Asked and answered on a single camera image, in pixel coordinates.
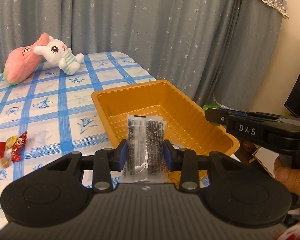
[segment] stuffed animal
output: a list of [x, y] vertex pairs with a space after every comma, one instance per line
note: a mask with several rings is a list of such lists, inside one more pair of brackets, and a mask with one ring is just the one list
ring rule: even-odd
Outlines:
[[33, 45], [13, 50], [4, 66], [4, 79], [10, 85], [16, 85], [30, 76], [43, 60], [42, 56], [34, 53], [34, 47], [38, 45], [46, 46], [48, 43], [49, 34], [43, 33]]
[[49, 37], [50, 42], [46, 46], [34, 47], [34, 53], [43, 55], [45, 59], [52, 65], [58, 64], [59, 68], [67, 75], [73, 75], [79, 68], [83, 60], [83, 54], [80, 53], [74, 56], [71, 49], [66, 46], [62, 41], [55, 40]]

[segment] tablecloth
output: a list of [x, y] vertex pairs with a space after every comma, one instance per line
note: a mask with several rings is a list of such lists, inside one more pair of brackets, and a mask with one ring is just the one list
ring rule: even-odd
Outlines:
[[[26, 146], [21, 150], [23, 160], [7, 169], [0, 166], [0, 195], [12, 181], [69, 152], [91, 155], [111, 147], [91, 93], [153, 80], [121, 52], [85, 55], [73, 76], [47, 62], [15, 86], [9, 86], [0, 74], [0, 141], [28, 131]], [[120, 173], [112, 172], [112, 178], [115, 187]], [[82, 183], [89, 186], [91, 182], [92, 171], [85, 171]], [[6, 223], [0, 208], [0, 228]]]

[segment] yellow plastic tray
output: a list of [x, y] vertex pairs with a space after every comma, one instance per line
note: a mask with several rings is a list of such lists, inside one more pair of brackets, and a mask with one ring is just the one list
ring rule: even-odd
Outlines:
[[[127, 137], [127, 115], [159, 115], [167, 122], [165, 139], [182, 144], [199, 155], [219, 151], [228, 156], [239, 148], [239, 141], [221, 126], [212, 126], [204, 111], [166, 80], [96, 91], [91, 94], [109, 140], [116, 148]], [[206, 171], [199, 171], [200, 179]], [[179, 184], [180, 172], [169, 172]]]

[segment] finger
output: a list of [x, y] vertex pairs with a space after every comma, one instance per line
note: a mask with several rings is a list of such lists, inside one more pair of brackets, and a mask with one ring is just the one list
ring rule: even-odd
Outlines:
[[300, 196], [300, 170], [278, 167], [274, 175], [290, 192]]
[[280, 158], [278, 156], [274, 161], [273, 173], [275, 173], [276, 169], [279, 167], [282, 167], [282, 164], [281, 164]]

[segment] bunny eye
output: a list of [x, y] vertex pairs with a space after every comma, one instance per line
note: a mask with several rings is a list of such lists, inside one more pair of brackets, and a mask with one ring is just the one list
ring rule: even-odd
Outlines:
[[50, 50], [55, 54], [58, 53], [58, 51], [59, 51], [58, 47], [56, 47], [56, 46], [53, 46]]

